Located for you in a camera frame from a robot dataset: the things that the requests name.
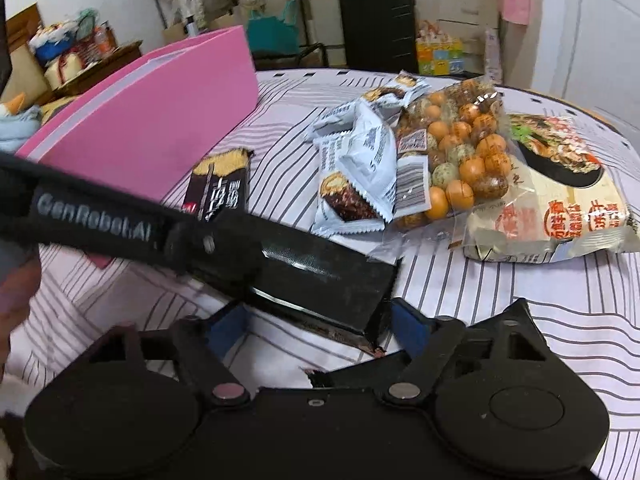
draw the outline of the chocolate bar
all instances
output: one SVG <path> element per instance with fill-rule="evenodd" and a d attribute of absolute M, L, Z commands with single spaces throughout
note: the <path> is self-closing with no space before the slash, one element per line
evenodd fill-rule
<path fill-rule="evenodd" d="M 338 171 L 322 181 L 320 196 L 345 222 L 378 218 L 373 208 Z"/>
<path fill-rule="evenodd" d="M 191 172 L 182 211 L 208 222 L 222 207 L 246 210 L 251 154 L 237 148 L 201 160 Z"/>

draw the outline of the metal pin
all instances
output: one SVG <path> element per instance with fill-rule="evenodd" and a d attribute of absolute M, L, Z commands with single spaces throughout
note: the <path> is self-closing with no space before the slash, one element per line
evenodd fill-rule
<path fill-rule="evenodd" d="M 396 383 L 389 388 L 389 395 L 396 399 L 415 399 L 420 395 L 420 388 L 411 383 Z"/>
<path fill-rule="evenodd" d="M 213 236 L 205 236 L 204 240 L 202 241 L 204 244 L 204 250 L 207 254 L 213 254 L 213 251 L 216 250 L 216 243 L 213 240 Z"/>
<path fill-rule="evenodd" d="M 244 386 L 237 383 L 223 383 L 213 388 L 213 394 L 221 400 L 233 400 L 244 395 Z"/>

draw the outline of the black packaging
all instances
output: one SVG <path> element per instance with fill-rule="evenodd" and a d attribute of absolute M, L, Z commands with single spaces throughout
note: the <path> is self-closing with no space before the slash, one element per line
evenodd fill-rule
<path fill-rule="evenodd" d="M 236 148 L 203 158 L 191 171 L 182 211 L 205 222 L 223 206 L 245 211 L 251 155 Z"/>
<path fill-rule="evenodd" d="M 246 302 L 304 330 L 375 355 L 389 328 L 398 266 L 371 260 L 325 238 L 223 209 L 216 224 L 262 245 Z"/>

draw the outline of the plastic bottle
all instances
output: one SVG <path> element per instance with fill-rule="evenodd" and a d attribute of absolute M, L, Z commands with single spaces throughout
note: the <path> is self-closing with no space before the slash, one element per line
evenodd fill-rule
<path fill-rule="evenodd" d="M 198 26 L 193 19 L 193 16 L 187 17 L 187 35 L 190 38 L 195 38 L 198 35 Z"/>

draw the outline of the blue bag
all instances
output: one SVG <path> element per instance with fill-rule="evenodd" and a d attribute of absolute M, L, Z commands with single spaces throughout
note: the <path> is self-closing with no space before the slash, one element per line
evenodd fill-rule
<path fill-rule="evenodd" d="M 267 52 L 285 56 L 300 53 L 299 31 L 296 25 L 295 0 L 289 0 L 280 18 L 265 16 L 254 10 L 246 28 L 251 52 Z"/>

